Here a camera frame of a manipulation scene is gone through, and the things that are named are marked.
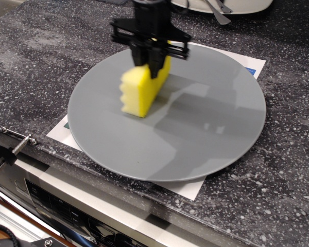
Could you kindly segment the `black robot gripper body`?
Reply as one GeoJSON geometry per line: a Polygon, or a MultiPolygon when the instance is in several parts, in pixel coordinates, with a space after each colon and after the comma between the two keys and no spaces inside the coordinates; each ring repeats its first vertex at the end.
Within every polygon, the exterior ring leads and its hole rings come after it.
{"type": "Polygon", "coordinates": [[[171,23],[175,12],[171,1],[133,1],[134,17],[111,22],[112,41],[130,47],[131,42],[143,43],[147,51],[162,47],[167,56],[186,59],[191,36],[171,23]]]}

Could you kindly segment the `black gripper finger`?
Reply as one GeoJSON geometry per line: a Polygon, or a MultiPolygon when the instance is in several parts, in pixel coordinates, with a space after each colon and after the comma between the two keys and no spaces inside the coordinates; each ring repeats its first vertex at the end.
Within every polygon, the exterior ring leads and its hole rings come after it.
{"type": "Polygon", "coordinates": [[[152,79],[158,76],[159,71],[163,68],[167,51],[162,47],[152,47],[148,49],[148,65],[152,79]]]}
{"type": "Polygon", "coordinates": [[[143,43],[131,42],[130,49],[135,66],[143,66],[148,63],[148,51],[143,43]]]}

